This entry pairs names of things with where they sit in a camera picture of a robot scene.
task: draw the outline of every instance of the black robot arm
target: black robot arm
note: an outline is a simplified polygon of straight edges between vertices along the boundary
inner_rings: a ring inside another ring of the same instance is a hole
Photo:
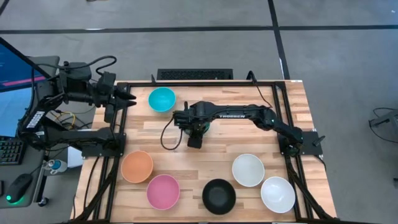
[[[218,106],[206,101],[199,101],[188,108],[185,102],[183,111],[174,111],[174,125],[190,135],[188,146],[201,148],[201,142],[208,125],[214,119],[250,119],[260,129],[274,130],[285,136],[292,147],[300,147],[303,143],[302,130],[291,128],[283,123],[266,106]]]
[[[114,73],[104,72],[96,83],[90,83],[91,71],[85,65],[67,64],[57,76],[35,85],[32,103],[18,123],[18,138],[38,150],[46,150],[60,143],[80,150],[87,146],[98,150],[120,145],[122,136],[113,133],[111,128],[77,133],[66,130],[46,117],[48,112],[57,109],[62,102],[67,104],[69,101],[77,101],[96,107],[104,106],[104,120],[110,123],[118,110],[136,104],[131,101],[136,99],[135,96],[114,85]]]

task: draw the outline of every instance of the wooden tabletop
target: wooden tabletop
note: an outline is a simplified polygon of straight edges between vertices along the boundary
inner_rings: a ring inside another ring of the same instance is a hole
[[[313,123],[308,107],[307,97],[301,81],[286,81],[290,109],[295,126],[304,131],[312,130]],[[183,102],[191,105],[197,101],[210,101],[216,105],[264,105],[256,87],[253,86],[201,86],[201,87],[170,87],[177,96],[175,110],[183,109]],[[287,179],[284,158],[280,155],[277,135],[274,131],[262,131],[246,119],[216,119],[211,123],[210,130],[203,138],[200,150],[187,147],[187,136],[183,135],[181,145],[175,152],[167,151],[160,145],[160,134],[170,120],[172,112],[156,113],[148,105],[147,99],[154,87],[134,87],[131,93],[137,96],[137,105],[127,111],[125,132],[127,145],[124,156],[130,152],[142,150],[150,154],[154,160],[152,175],[141,184],[125,181],[120,173],[116,184],[113,200],[111,222],[272,222],[295,221],[293,210],[278,214],[270,211],[260,196],[261,184],[256,187],[239,185],[232,175],[232,163],[240,154],[256,155],[266,169],[265,179],[278,176]],[[270,87],[260,87],[264,98],[274,105]],[[104,109],[96,110],[93,129],[108,126],[103,122]],[[164,135],[166,146],[174,146],[179,138],[179,130],[172,124]],[[303,168],[309,191],[318,203],[332,216],[336,216],[326,172],[323,165],[313,156],[302,156]],[[83,210],[83,199],[88,176],[95,158],[84,161],[76,192],[76,214]],[[102,159],[99,160],[88,194],[88,202],[94,196],[100,179]],[[156,175],[170,174],[174,176],[181,188],[177,204],[166,211],[153,209],[146,197],[146,187]],[[212,179],[229,181],[236,191],[236,204],[226,215],[214,215],[203,205],[201,194],[204,186]],[[106,199],[101,204],[100,218],[104,217]],[[305,217],[303,198],[298,190],[298,199],[302,216]]]

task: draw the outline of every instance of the teal bowl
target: teal bowl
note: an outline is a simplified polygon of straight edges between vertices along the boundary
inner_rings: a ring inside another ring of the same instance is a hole
[[[150,93],[148,103],[156,112],[167,112],[175,104],[175,93],[166,87],[156,88]]]

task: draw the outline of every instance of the keyboard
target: keyboard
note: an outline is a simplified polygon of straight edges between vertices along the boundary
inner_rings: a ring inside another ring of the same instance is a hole
[[[0,166],[21,164],[26,143],[16,138],[0,136]]]
[[[232,69],[158,69],[158,80],[231,80]]]

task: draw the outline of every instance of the black bowl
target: black bowl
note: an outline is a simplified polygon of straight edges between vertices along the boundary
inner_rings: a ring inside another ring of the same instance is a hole
[[[235,205],[236,194],[232,185],[223,179],[208,182],[201,195],[207,210],[216,215],[227,214]]]

